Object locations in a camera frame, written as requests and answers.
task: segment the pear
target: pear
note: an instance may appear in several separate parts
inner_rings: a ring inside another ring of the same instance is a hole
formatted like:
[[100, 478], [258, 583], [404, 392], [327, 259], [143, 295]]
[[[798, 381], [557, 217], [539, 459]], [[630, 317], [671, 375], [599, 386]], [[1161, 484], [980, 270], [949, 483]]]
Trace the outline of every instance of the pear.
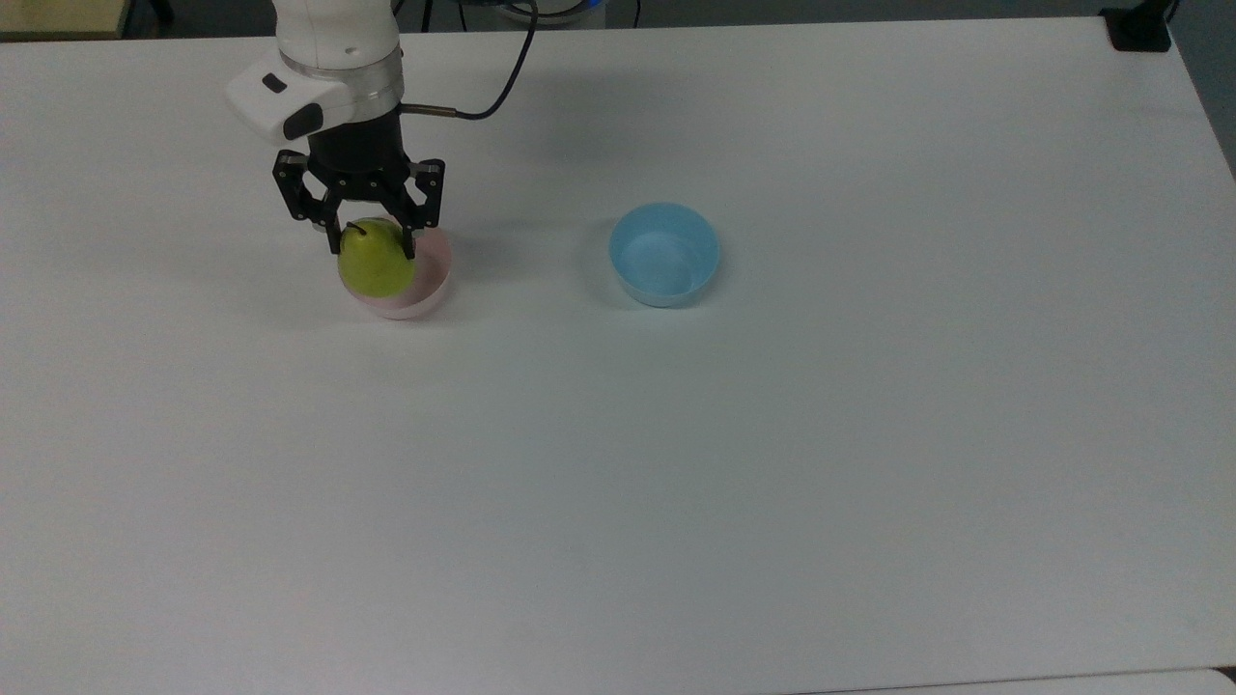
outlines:
[[363, 218], [344, 230], [339, 249], [339, 277], [363, 297], [391, 297], [412, 284], [415, 261], [403, 256], [399, 225], [381, 218]]

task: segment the pink bowl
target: pink bowl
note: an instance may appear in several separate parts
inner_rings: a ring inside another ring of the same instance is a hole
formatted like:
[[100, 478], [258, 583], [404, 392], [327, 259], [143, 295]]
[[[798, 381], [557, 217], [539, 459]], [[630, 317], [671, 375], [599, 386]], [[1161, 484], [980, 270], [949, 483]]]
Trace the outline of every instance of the pink bowl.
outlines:
[[451, 245], [446, 234], [434, 228], [417, 239], [417, 275], [407, 289], [391, 297], [365, 297], [350, 288], [347, 292], [384, 319], [419, 319], [442, 303], [450, 275]]

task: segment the blue bowl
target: blue bowl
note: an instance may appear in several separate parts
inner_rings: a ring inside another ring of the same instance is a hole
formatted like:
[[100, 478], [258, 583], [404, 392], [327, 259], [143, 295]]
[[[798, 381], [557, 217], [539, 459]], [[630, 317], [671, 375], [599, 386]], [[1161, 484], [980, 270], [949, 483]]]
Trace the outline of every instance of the blue bowl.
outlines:
[[627, 293], [649, 307], [695, 301], [717, 272], [721, 245], [708, 220], [677, 203], [635, 208], [609, 235], [609, 262]]

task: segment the floor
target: floor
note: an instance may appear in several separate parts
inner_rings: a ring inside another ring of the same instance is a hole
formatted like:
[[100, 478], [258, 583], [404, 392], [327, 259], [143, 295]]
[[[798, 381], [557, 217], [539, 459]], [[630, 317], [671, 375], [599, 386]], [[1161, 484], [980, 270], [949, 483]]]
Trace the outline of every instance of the floor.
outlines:
[[[148, 0], [135, 0], [131, 36], [271, 36], [269, 0], [171, 0], [176, 21], [158, 27]], [[425, 0], [405, 0], [399, 26], [420, 30]], [[640, 26], [717, 26], [751, 23], [854, 22], [889, 20], [1093, 16], [1105, 6], [1135, 0], [643, 0]], [[470, 9], [468, 12], [487, 12]], [[635, 0], [609, 0], [609, 26], [629, 26]], [[430, 31], [461, 31], [451, 0], [438, 0]], [[1183, 0], [1172, 22], [1201, 103], [1219, 142], [1236, 171], [1236, 2]]]

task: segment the black mount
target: black mount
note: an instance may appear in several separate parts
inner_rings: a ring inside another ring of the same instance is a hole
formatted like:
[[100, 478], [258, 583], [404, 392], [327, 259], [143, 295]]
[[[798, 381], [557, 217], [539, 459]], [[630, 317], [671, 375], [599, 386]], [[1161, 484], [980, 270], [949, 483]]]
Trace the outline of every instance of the black mount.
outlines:
[[[305, 188], [305, 172], [326, 187], [321, 199]], [[365, 200], [379, 203], [399, 223], [403, 254], [413, 258], [417, 230], [438, 226], [446, 163], [441, 160], [413, 163], [403, 151], [399, 113], [393, 110], [370, 121], [310, 135], [308, 156], [281, 150], [272, 173], [288, 211], [325, 231], [331, 254], [337, 255], [342, 242], [340, 204]], [[418, 204], [408, 193], [409, 178], [425, 195], [424, 203]]]
[[1146, 0], [1132, 10], [1107, 7], [1099, 16], [1107, 20], [1107, 37], [1116, 51], [1167, 53], [1172, 36], [1163, 15], [1173, 0]]

